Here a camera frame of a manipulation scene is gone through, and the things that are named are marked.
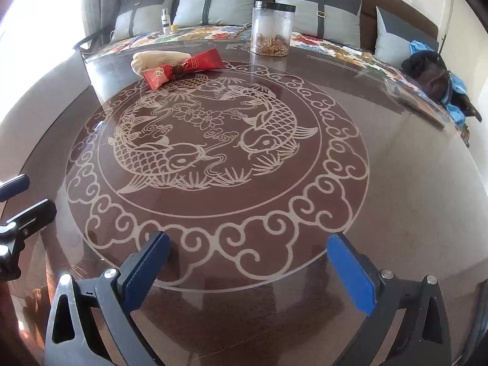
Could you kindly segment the beige cloth bundle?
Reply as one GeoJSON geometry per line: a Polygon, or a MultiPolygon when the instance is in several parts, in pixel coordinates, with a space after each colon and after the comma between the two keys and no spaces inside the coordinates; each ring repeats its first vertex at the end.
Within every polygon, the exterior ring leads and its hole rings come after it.
{"type": "Polygon", "coordinates": [[[135,74],[142,77],[146,70],[157,68],[162,64],[178,65],[190,57],[190,54],[178,51],[146,50],[132,56],[131,68],[135,74]]]}

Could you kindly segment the black and blue clothes pile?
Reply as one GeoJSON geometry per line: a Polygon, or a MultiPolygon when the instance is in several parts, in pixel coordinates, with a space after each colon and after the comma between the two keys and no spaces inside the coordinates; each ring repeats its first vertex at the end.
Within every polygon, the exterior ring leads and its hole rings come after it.
{"type": "Polygon", "coordinates": [[[438,52],[420,41],[410,42],[409,50],[410,56],[401,68],[427,97],[442,106],[460,127],[466,124],[468,117],[483,121],[468,97],[466,85],[447,68],[438,52]]]}

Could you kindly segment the red snack packet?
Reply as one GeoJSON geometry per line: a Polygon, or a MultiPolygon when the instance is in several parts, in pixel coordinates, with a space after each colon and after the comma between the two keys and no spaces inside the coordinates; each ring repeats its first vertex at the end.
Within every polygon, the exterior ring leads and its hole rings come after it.
{"type": "Polygon", "coordinates": [[[184,74],[223,68],[224,64],[220,54],[216,49],[211,49],[190,56],[178,64],[160,64],[153,69],[147,69],[143,72],[143,78],[150,89],[157,90],[161,85],[184,74]]]}

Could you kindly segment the grey pillow far right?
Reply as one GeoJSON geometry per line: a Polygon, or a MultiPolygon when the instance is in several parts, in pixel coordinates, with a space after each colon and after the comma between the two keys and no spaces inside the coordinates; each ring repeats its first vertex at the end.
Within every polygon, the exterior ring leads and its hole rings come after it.
{"type": "Polygon", "coordinates": [[[413,27],[383,8],[376,8],[377,38],[375,43],[375,57],[396,69],[412,53],[411,42],[418,41],[426,45],[428,50],[438,51],[438,42],[423,31],[413,27]]]}

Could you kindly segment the grey pillow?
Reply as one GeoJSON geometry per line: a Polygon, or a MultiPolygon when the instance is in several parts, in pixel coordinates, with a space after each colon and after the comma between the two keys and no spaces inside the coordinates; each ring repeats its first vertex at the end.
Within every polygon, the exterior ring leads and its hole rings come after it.
{"type": "Polygon", "coordinates": [[[363,0],[274,0],[295,6],[293,30],[352,48],[361,46],[363,0]]]}
{"type": "Polygon", "coordinates": [[[179,0],[173,23],[178,27],[245,26],[256,0],[179,0]]]}
{"type": "Polygon", "coordinates": [[[396,69],[412,53],[411,42],[418,41],[426,45],[428,50],[438,51],[438,42],[423,31],[413,27],[383,8],[376,8],[377,38],[375,43],[375,57],[396,69]]]}
{"type": "Polygon", "coordinates": [[[163,11],[171,15],[174,0],[126,0],[120,7],[111,42],[162,29],[163,11]]]}

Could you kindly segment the grey pillow far left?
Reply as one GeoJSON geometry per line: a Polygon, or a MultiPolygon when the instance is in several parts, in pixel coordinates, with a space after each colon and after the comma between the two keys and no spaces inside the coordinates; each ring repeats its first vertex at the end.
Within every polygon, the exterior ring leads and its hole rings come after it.
{"type": "Polygon", "coordinates": [[[120,7],[111,42],[162,29],[163,11],[171,15],[174,0],[126,0],[120,7]]]}

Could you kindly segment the white lotion bottle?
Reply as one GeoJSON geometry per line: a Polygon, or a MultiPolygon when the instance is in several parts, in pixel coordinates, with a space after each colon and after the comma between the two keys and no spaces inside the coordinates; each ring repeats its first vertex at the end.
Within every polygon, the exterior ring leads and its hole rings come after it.
{"type": "Polygon", "coordinates": [[[161,27],[163,33],[169,34],[171,32],[171,22],[170,22],[170,10],[168,8],[163,8],[161,12],[161,27]]]}

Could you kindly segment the clear plastic jar black lid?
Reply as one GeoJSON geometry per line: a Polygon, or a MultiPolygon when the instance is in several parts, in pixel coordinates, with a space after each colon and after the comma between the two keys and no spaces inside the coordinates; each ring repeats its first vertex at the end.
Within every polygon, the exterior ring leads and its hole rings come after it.
{"type": "Polygon", "coordinates": [[[255,1],[251,25],[251,52],[260,56],[289,54],[296,7],[277,2],[255,1]]]}

